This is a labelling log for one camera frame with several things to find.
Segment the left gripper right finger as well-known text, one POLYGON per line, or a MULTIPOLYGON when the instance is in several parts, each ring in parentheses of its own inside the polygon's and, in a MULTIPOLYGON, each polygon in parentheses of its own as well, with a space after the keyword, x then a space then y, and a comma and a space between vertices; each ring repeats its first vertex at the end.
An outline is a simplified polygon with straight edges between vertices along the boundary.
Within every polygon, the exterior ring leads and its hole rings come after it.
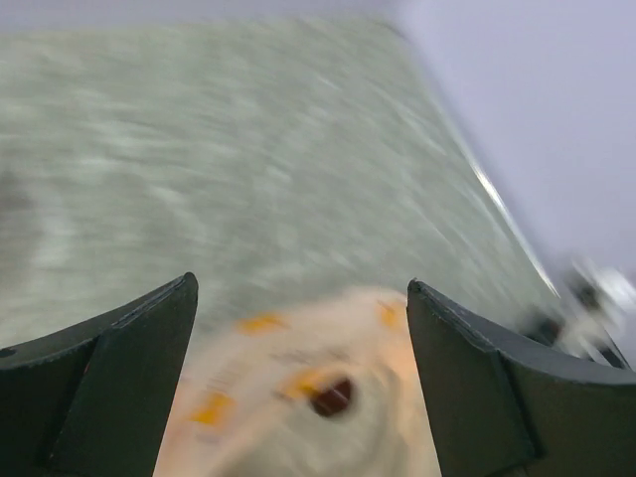
POLYGON ((482 318, 425 283, 407 322, 445 476, 631 476, 635 375, 482 318))

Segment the translucent orange plastic bag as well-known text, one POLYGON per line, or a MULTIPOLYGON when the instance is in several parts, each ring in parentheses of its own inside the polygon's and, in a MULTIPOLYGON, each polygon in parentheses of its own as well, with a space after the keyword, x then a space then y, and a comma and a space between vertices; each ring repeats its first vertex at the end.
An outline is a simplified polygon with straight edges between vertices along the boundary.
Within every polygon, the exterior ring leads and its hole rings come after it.
POLYGON ((397 291, 362 287, 230 325, 178 384, 158 476, 436 476, 397 291))

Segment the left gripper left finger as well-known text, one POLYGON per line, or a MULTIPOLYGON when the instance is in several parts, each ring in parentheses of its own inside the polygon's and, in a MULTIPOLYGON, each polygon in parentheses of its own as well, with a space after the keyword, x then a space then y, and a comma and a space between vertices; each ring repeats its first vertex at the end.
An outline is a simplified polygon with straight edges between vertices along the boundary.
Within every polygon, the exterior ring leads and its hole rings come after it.
POLYGON ((2 349, 2 475, 152 475, 197 305, 198 281, 188 272, 2 349))

